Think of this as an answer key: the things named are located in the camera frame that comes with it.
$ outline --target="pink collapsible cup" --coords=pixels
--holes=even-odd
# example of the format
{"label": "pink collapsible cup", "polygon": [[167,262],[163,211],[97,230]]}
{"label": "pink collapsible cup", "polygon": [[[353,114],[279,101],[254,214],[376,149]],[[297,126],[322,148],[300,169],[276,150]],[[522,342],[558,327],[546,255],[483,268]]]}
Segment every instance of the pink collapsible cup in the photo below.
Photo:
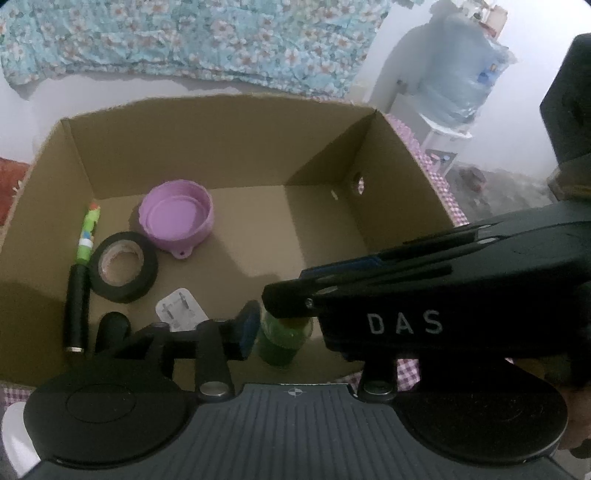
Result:
{"label": "pink collapsible cup", "polygon": [[139,223],[154,245],[182,260],[212,232],[212,197],[193,181],[167,181],[144,197]]}

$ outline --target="green bottle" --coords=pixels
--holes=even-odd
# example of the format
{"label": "green bottle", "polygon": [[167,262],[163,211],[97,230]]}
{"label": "green bottle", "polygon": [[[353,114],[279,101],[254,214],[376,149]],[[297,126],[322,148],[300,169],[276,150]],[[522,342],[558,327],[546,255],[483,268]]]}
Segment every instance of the green bottle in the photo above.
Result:
{"label": "green bottle", "polygon": [[309,317],[278,320],[265,312],[258,335],[258,353],[269,365],[287,367],[310,338],[313,328]]}

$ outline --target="ridged plastic surface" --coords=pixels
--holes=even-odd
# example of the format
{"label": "ridged plastic surface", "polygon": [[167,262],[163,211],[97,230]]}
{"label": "ridged plastic surface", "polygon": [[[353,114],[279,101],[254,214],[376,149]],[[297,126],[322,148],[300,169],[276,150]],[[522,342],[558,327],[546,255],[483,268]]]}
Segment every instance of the ridged plastic surface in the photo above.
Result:
{"label": "ridged plastic surface", "polygon": [[246,385],[200,407],[167,447],[131,465],[81,471],[43,462],[29,480],[572,480],[549,459],[478,468],[428,450],[387,406],[346,385]]}

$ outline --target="floral fabric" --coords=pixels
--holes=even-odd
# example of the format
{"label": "floral fabric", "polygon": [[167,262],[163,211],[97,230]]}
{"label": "floral fabric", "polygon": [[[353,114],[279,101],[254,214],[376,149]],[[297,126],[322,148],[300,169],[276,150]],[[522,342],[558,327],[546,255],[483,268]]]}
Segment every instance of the floral fabric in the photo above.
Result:
{"label": "floral fabric", "polygon": [[390,0],[10,0],[0,60],[15,85],[66,73],[244,80],[342,97]]}

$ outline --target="brown cardboard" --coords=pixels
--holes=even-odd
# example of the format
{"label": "brown cardboard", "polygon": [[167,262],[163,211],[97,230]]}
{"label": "brown cardboard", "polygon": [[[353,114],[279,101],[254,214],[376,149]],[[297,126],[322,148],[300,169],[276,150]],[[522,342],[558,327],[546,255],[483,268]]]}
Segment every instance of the brown cardboard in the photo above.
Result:
{"label": "brown cardboard", "polygon": [[[351,188],[362,172],[366,192]],[[36,385],[62,371],[61,313],[68,269],[91,198],[100,199],[95,245],[138,229],[143,195],[165,180],[204,184],[212,235],[190,258],[159,252],[143,298],[90,301],[91,342],[117,310],[134,330],[157,321],[158,300],[189,289],[211,318],[237,314],[264,285],[303,268],[393,247],[452,223],[428,180],[380,113],[282,96],[158,99],[65,119],[41,150],[0,251],[0,378]],[[231,362],[237,386],[323,382],[349,364],[312,339],[284,371],[255,353]],[[175,378],[190,387],[190,362]]]}

